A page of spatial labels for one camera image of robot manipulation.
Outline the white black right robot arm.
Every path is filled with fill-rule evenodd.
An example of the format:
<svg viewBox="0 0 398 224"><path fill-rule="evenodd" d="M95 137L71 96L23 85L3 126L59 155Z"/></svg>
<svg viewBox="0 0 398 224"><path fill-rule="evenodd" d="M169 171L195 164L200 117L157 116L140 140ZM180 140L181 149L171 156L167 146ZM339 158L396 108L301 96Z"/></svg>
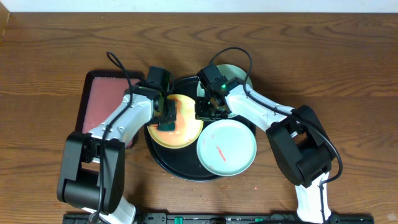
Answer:
<svg viewBox="0 0 398 224"><path fill-rule="evenodd" d="M265 131L280 171L295 185L299 219L325 223L331 216L326 185L343 169L329 176L332 160L340 162L341 157L315 112L306 105L297 109L280 105L249 85L223 86L210 96L199 96L195 115L211 123L198 138L197 156L206 170L218 176L242 173L256 153L251 130L229 114L242 116Z"/></svg>

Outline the mint green plate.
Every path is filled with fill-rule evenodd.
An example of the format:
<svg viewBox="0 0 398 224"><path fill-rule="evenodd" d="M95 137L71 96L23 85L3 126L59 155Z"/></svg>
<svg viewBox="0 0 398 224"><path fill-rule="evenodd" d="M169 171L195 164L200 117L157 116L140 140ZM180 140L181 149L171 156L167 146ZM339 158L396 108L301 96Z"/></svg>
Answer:
<svg viewBox="0 0 398 224"><path fill-rule="evenodd" d="M246 77L246 72L243 69L239 68L238 66L231 65L231 64L221 64L221 65L216 65L216 67L221 72L221 74L224 75L228 79L228 81L226 82L226 88L224 90L222 90L221 93L219 94L226 98L226 95L228 93L230 93L230 91L234 87L236 87L239 84L243 84L243 81ZM199 80L198 86L197 86L197 96L207 96L207 95L205 95L205 90L200 85L200 80ZM236 117L236 116L237 115L234 114L230 110L228 119Z"/></svg>
<svg viewBox="0 0 398 224"><path fill-rule="evenodd" d="M248 169L257 153L252 131L243 123L224 119L209 124L197 142L197 156L212 174L228 177Z"/></svg>

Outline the green yellow sponge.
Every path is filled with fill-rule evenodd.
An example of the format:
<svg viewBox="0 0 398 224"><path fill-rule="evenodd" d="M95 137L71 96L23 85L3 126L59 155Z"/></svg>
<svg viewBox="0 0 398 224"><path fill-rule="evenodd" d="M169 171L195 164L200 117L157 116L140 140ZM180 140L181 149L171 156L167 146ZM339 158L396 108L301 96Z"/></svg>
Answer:
<svg viewBox="0 0 398 224"><path fill-rule="evenodd" d="M159 123L156 129L158 131L165 131L165 132L174 131L175 123L173 121L167 123Z"/></svg>

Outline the yellow plate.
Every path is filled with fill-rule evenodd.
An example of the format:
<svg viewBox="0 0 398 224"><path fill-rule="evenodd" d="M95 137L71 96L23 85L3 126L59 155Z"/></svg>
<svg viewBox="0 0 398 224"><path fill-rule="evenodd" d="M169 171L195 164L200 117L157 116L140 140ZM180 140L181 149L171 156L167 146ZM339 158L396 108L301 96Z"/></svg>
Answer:
<svg viewBox="0 0 398 224"><path fill-rule="evenodd" d="M195 118L195 101L189 96L173 94L167 98L176 102L175 129L160 131L155 126L149 126L147 130L157 144L166 148L180 149L199 137L204 122Z"/></svg>

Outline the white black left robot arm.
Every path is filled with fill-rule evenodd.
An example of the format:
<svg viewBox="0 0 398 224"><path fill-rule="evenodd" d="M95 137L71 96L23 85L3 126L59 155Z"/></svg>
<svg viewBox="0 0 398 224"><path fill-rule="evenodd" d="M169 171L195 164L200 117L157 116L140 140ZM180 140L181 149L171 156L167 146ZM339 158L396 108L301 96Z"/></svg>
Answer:
<svg viewBox="0 0 398 224"><path fill-rule="evenodd" d="M161 91L141 86L126 91L100 125L67 137L58 200L90 212L91 223L133 223L136 208L123 196L126 147L141 127L175 120L176 103Z"/></svg>

